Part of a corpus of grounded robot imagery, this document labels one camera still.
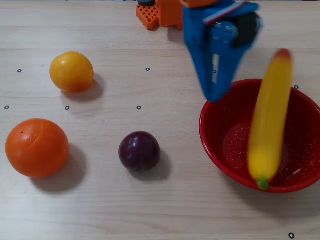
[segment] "orange object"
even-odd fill
[[[75,51],[57,56],[50,66],[53,83],[69,93],[79,93],[88,89],[94,80],[94,74],[89,59]]]
[[[154,6],[140,6],[135,8],[137,17],[148,30],[153,30],[158,25],[159,9]]]
[[[179,0],[156,0],[159,9],[159,25],[161,27],[176,26],[183,29],[183,5]]]
[[[189,9],[194,9],[210,6],[220,1],[221,0],[180,0],[180,3]]]
[[[29,119],[10,132],[5,153],[19,173],[30,178],[44,178],[65,164],[69,142],[57,124],[45,119]]]

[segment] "plum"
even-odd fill
[[[131,171],[150,170],[160,160],[160,146],[150,133],[135,131],[122,140],[119,158],[123,166]]]

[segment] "red bowl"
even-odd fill
[[[206,102],[199,122],[202,144],[213,163],[226,175],[260,190],[249,174],[249,130],[261,79],[237,81],[219,102]],[[285,122],[282,160],[267,192],[290,193],[320,178],[320,108],[292,88]]]

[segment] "toy banana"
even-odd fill
[[[262,81],[249,137],[248,168],[261,190],[269,188],[281,163],[292,78],[291,53],[280,49]]]

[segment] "bowl rim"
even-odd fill
[[[239,86],[243,86],[243,85],[247,85],[252,83],[253,81],[259,81],[262,82],[262,79],[245,79],[245,80],[240,80],[240,81],[236,81],[234,83],[232,83],[231,87],[239,87]],[[320,107],[311,99],[309,98],[307,95],[305,95],[304,93],[302,93],[301,91],[295,89],[294,87],[291,87],[291,94],[294,93],[296,95],[299,95],[300,97],[304,98],[313,108],[317,109],[318,114],[320,115]],[[212,160],[212,162],[224,173],[226,174],[228,177],[230,177],[231,179],[233,179],[234,181],[249,187],[251,189],[255,189],[258,191],[262,191],[261,189],[258,188],[258,186],[254,183],[251,182],[249,180],[243,179],[240,176],[236,175],[235,173],[233,173],[232,171],[230,171],[227,167],[225,167],[219,160],[218,158],[214,155],[212,149],[209,146],[208,140],[206,139],[206,135],[205,135],[205,125],[204,120],[206,118],[207,115],[207,111],[209,109],[210,104],[212,104],[212,102],[207,101],[204,106],[203,109],[201,111],[200,114],[200,119],[199,119],[199,133],[200,133],[200,139],[202,142],[202,145],[206,151],[206,153],[208,154],[209,158]],[[269,187],[269,189],[267,191],[262,191],[262,192],[267,192],[267,193],[275,193],[275,194],[284,194],[284,193],[291,193],[291,192],[296,192],[302,189],[305,189],[311,185],[313,185],[314,183],[316,183],[318,180],[320,179],[320,171],[312,178],[308,179],[307,181],[295,185],[295,186],[286,186],[286,187],[275,187],[275,186],[271,186]]]

